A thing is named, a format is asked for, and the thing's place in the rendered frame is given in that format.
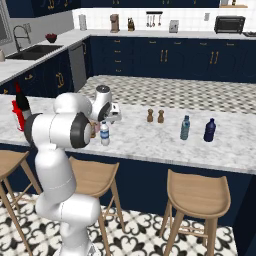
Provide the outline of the dark red-cap wine bottle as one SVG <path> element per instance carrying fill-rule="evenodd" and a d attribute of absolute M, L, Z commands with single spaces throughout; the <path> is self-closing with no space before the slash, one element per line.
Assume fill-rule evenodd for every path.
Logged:
<path fill-rule="evenodd" d="M 22 92 L 21 87 L 18 82 L 15 83 L 15 89 L 16 89 L 17 105 L 18 105 L 19 109 L 22 111 L 24 119 L 27 120 L 28 117 L 31 115 L 29 101 L 28 101 L 27 97 L 24 95 L 24 93 Z"/>

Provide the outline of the navy lower cupboard run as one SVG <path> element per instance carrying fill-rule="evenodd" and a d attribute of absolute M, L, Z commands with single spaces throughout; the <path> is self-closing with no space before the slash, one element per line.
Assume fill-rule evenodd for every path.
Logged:
<path fill-rule="evenodd" d="M 87 74 L 256 83 L 256 40 L 91 36 Z"/>

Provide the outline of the navy upper cupboards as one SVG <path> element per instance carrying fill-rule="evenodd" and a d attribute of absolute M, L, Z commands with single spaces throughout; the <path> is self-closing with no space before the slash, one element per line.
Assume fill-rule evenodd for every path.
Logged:
<path fill-rule="evenodd" d="M 77 8 L 218 8 L 220 0 L 5 0 L 11 18 L 35 18 Z"/>

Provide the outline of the black toaster oven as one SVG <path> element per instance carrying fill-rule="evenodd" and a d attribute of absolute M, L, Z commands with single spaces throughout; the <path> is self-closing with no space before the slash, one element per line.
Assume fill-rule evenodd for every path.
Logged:
<path fill-rule="evenodd" d="M 243 16 L 217 16 L 214 31 L 218 33 L 241 34 L 245 23 Z"/>

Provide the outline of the clear white-label water bottle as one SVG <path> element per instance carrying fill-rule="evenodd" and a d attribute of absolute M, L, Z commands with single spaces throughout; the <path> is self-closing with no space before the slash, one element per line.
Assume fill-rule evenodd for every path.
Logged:
<path fill-rule="evenodd" d="M 109 127 L 105 121 L 101 122 L 100 126 L 100 138 L 101 138 L 101 144 L 103 146 L 108 146 L 110 143 L 109 138 Z"/>

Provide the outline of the grey spring tap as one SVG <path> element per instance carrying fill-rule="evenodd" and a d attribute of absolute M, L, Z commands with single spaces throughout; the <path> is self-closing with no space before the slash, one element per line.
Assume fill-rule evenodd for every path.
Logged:
<path fill-rule="evenodd" d="M 18 36 L 16 34 L 16 29 L 17 28 L 21 28 L 24 31 L 25 35 L 24 36 Z M 16 25 L 13 28 L 13 36 L 14 36 L 14 41 L 15 41 L 17 52 L 20 52 L 21 49 L 22 49 L 22 47 L 19 45 L 19 42 L 18 42 L 19 39 L 27 39 L 28 43 L 31 44 L 31 38 L 29 36 L 29 33 L 28 33 L 27 29 L 24 26 L 22 26 L 22 25 Z"/>

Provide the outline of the dark blue bottle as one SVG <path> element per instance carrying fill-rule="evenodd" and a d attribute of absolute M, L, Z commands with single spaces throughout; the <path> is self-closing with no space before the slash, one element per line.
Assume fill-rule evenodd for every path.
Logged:
<path fill-rule="evenodd" d="M 205 133 L 204 133 L 203 139 L 206 142 L 211 142 L 213 140 L 215 129 L 216 129 L 216 124 L 214 123 L 214 119 L 211 118 L 205 127 Z"/>

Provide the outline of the black sink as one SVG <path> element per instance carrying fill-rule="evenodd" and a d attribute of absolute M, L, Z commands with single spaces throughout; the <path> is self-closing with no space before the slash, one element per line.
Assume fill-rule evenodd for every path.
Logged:
<path fill-rule="evenodd" d="M 62 45 L 35 45 L 23 51 L 9 55 L 7 56 L 7 59 L 35 61 L 45 56 L 52 55 L 54 52 L 62 48 Z"/>

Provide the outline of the red bottle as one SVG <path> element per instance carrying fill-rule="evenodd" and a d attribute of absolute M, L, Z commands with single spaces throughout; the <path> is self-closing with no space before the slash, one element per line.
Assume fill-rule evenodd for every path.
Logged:
<path fill-rule="evenodd" d="M 25 125 L 25 119 L 21 109 L 18 107 L 17 102 L 15 100 L 12 101 L 12 107 L 13 107 L 12 112 L 14 114 L 14 118 L 17 123 L 17 129 L 20 131 L 23 131 L 24 125 Z"/>

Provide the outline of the wooden bar stool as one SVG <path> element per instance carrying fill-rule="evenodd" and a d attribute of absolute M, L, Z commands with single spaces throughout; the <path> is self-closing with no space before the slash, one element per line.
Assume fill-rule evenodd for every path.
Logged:
<path fill-rule="evenodd" d="M 117 213 L 115 216 L 120 220 L 122 231 L 125 231 L 123 214 L 115 180 L 117 170 L 119 168 L 119 163 L 106 164 L 95 161 L 83 161 L 75 159 L 73 156 L 71 156 L 69 160 L 71 162 L 71 166 L 77 182 L 77 193 L 100 198 L 101 196 L 105 195 L 108 190 L 111 190 L 112 192 L 112 198 L 106 211 L 100 211 L 98 218 L 99 227 L 106 250 L 106 256 L 111 256 L 105 230 L 105 220 L 107 216 L 111 216 L 109 210 L 112 204 L 115 204 L 116 206 Z"/>
<path fill-rule="evenodd" d="M 30 187 L 34 187 L 38 194 L 42 193 L 42 190 L 27 163 L 28 155 L 29 152 L 21 153 L 10 150 L 0 150 L 0 198 L 6 207 L 13 223 L 15 224 L 16 229 L 25 245 L 25 248 L 29 253 L 29 256 L 33 256 L 29 244 L 13 211 L 13 208 L 19 210 L 18 201 L 22 199 L 22 196 L 28 191 Z M 19 166 L 23 168 L 25 174 L 30 180 L 30 184 L 19 196 L 15 197 L 9 184 L 8 177 Z"/>
<path fill-rule="evenodd" d="M 168 201 L 159 234 L 163 235 L 167 220 L 170 220 L 170 235 L 164 256 L 169 256 L 178 233 L 201 237 L 207 248 L 207 256 L 214 256 L 218 219 L 228 212 L 231 205 L 227 178 L 181 174 L 169 169 L 167 194 Z M 185 215 L 204 219 L 204 228 L 182 226 Z"/>

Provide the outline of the pale brown bottle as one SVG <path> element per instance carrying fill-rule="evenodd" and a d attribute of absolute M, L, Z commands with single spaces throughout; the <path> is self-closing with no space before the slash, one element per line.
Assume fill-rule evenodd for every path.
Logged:
<path fill-rule="evenodd" d="M 91 123 L 91 137 L 95 138 L 96 134 L 100 131 L 100 123 L 99 122 L 92 122 Z"/>

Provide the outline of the wooden wall shelf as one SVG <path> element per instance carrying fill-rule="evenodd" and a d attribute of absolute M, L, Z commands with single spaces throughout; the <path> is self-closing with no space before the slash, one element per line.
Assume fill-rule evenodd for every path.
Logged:
<path fill-rule="evenodd" d="M 248 6 L 239 4 L 237 0 L 220 0 L 219 8 L 248 8 Z"/>

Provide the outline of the rail with hanging tools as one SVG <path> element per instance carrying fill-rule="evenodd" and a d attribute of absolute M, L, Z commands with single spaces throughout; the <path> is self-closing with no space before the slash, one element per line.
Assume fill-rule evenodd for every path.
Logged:
<path fill-rule="evenodd" d="M 156 26 L 161 25 L 161 16 L 163 12 L 162 11 L 147 11 L 146 12 L 146 26 L 149 28 L 154 28 Z"/>

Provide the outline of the navy sink cupboard run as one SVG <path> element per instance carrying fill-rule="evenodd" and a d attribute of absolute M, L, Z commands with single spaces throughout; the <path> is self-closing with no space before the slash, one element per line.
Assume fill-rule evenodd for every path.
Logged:
<path fill-rule="evenodd" d="M 18 83 L 26 96 L 55 98 L 73 92 L 74 85 L 68 51 L 46 60 L 0 85 L 0 94 L 14 95 Z"/>

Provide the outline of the white paper towel roll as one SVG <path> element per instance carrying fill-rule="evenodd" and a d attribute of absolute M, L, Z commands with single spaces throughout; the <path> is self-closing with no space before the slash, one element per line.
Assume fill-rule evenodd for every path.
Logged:
<path fill-rule="evenodd" d="M 79 27 L 81 31 L 87 30 L 86 15 L 84 14 L 79 15 Z"/>

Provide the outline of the window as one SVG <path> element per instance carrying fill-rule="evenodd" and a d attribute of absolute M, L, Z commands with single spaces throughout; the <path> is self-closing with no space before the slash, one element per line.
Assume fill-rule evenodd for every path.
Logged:
<path fill-rule="evenodd" d="M 12 34 L 9 28 L 3 0 L 0 0 L 0 46 L 11 43 Z"/>

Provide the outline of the navy island cabinet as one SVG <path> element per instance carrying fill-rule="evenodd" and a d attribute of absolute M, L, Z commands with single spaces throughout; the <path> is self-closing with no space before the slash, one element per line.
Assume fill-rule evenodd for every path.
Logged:
<path fill-rule="evenodd" d="M 78 160 L 120 164 L 117 188 L 121 206 L 126 210 L 162 214 L 167 203 L 167 172 L 198 174 L 209 177 L 225 176 L 231 194 L 231 206 L 218 223 L 231 226 L 238 256 L 256 256 L 256 175 L 167 165 L 82 153 L 68 153 Z"/>

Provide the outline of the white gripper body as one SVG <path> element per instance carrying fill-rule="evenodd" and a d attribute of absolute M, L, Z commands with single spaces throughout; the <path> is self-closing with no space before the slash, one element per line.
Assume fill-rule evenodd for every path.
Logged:
<path fill-rule="evenodd" d="M 114 122 L 120 121 L 121 119 L 122 119 L 122 115 L 120 113 L 117 113 L 117 114 L 111 113 L 109 116 L 106 117 L 105 121 L 113 124 Z"/>

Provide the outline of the grey dishwasher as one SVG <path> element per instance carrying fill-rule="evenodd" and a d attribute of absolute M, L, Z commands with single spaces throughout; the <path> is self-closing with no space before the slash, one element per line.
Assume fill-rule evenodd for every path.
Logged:
<path fill-rule="evenodd" d="M 77 43 L 69 48 L 74 91 L 78 92 L 86 84 L 86 69 L 84 60 L 83 44 Z"/>

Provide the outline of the teal plastic bottle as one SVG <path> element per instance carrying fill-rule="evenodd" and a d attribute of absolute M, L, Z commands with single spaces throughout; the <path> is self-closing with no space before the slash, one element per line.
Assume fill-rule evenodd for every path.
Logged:
<path fill-rule="evenodd" d="M 188 138 L 189 128 L 190 128 L 190 120 L 189 120 L 189 116 L 186 115 L 181 125 L 180 138 L 182 140 L 186 140 Z"/>

